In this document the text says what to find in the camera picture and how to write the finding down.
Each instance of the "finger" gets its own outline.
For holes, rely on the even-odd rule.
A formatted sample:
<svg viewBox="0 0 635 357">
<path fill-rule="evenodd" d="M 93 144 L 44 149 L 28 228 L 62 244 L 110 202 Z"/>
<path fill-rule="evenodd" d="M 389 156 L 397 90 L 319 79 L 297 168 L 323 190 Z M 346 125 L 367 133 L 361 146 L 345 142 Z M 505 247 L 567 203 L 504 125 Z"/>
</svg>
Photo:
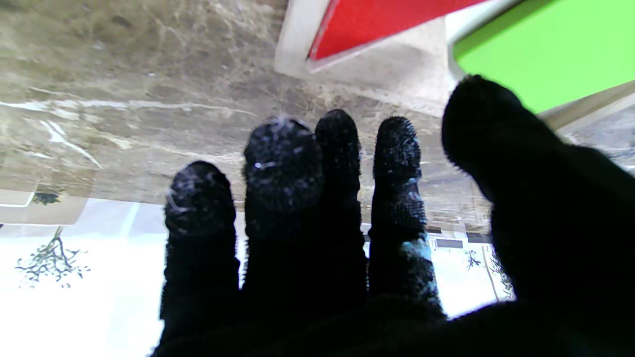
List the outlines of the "finger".
<svg viewBox="0 0 635 357">
<path fill-rule="evenodd" d="M 479 76 L 455 89 L 442 133 L 448 158 L 494 204 L 493 244 L 518 299 L 577 328 L 615 332 L 611 319 L 630 303 L 604 292 L 627 288 L 622 262 L 632 243 L 602 254 L 598 239 L 623 235 L 615 222 L 635 217 L 635 178 L 597 150 L 565 144 L 511 91 Z M 602 227 L 602 237 L 590 225 Z M 540 253 L 537 239 L 548 242 Z M 598 269 L 611 274 L 594 278 Z"/>
<path fill-rule="evenodd" d="M 239 313 L 236 211 L 227 178 L 196 161 L 176 174 L 166 199 L 161 343 L 232 323 Z"/>
<path fill-rule="evenodd" d="M 324 194 L 316 249 L 323 273 L 318 278 L 321 305 L 329 313 L 361 306 L 366 299 L 366 255 L 360 230 L 359 139 L 353 119 L 332 110 L 316 126 L 322 148 Z"/>
<path fill-rule="evenodd" d="M 244 151 L 248 261 L 243 292 L 254 314 L 313 312 L 318 201 L 324 178 L 314 135 L 296 119 L 270 118 Z"/>
<path fill-rule="evenodd" d="M 410 297 L 427 308 L 431 319 L 444 319 L 417 187 L 420 157 L 416 131 L 406 118 L 389 118 L 380 125 L 368 233 L 370 292 Z"/>
</svg>

